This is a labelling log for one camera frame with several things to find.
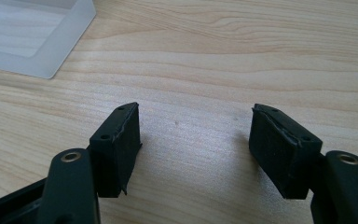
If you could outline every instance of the white plastic box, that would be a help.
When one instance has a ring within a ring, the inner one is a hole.
[[[0,69],[53,77],[95,13],[92,0],[0,0]]]

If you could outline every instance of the light wooden surface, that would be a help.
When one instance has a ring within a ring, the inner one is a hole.
[[[358,0],[95,0],[51,80],[0,71],[0,197],[48,173],[117,106],[140,104],[129,195],[103,223],[312,223],[252,159],[254,103],[358,155]]]

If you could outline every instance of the black plastic part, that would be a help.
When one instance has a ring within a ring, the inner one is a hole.
[[[0,224],[31,224],[36,221],[45,179],[0,198]]]
[[[138,104],[116,108],[89,140],[99,197],[127,194],[136,155],[141,147]]]
[[[51,162],[37,224],[100,223],[90,155],[81,148],[59,153]]]
[[[256,104],[249,148],[283,198],[305,199],[322,141],[282,111]]]
[[[348,152],[330,151],[325,155],[323,170],[324,182],[337,211],[336,220],[330,220],[329,223],[358,224],[358,156]]]

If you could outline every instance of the screw hole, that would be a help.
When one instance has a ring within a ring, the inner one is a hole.
[[[60,217],[57,217],[55,224],[70,224],[74,222],[74,215],[72,214],[65,214]]]
[[[61,161],[63,162],[71,162],[77,161],[81,157],[79,152],[69,152],[61,157]]]
[[[307,137],[307,136],[302,136],[301,138],[302,138],[304,141],[310,141],[310,138]]]
[[[339,154],[338,155],[338,158],[349,164],[349,165],[357,165],[358,164],[358,160],[356,160],[356,158],[352,157],[352,156],[349,156],[349,155],[345,155],[345,154]]]
[[[108,139],[110,138],[110,135],[109,134],[103,134],[101,135],[101,139]]]

